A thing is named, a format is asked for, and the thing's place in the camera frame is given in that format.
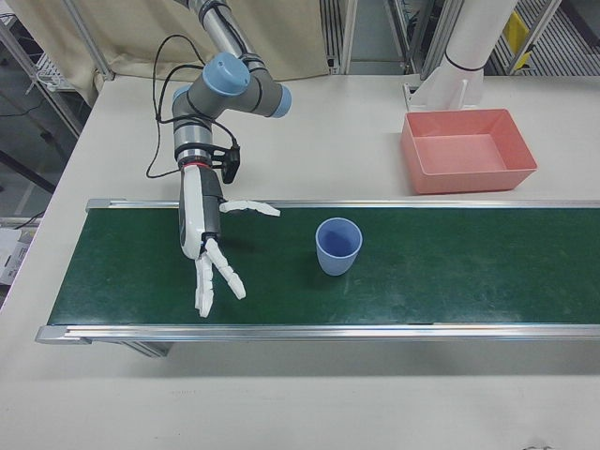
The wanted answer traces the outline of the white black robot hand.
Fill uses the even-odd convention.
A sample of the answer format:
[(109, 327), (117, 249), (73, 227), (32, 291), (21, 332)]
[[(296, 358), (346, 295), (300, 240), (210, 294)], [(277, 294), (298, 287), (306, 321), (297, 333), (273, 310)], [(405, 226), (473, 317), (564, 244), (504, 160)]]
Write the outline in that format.
[(246, 297), (241, 278), (219, 248), (220, 215), (231, 211), (254, 210), (278, 217), (280, 211), (266, 202), (226, 201), (215, 171), (201, 163), (181, 168), (179, 199), (180, 247), (196, 267), (195, 308), (209, 316), (214, 302), (213, 275), (219, 271), (234, 296)]

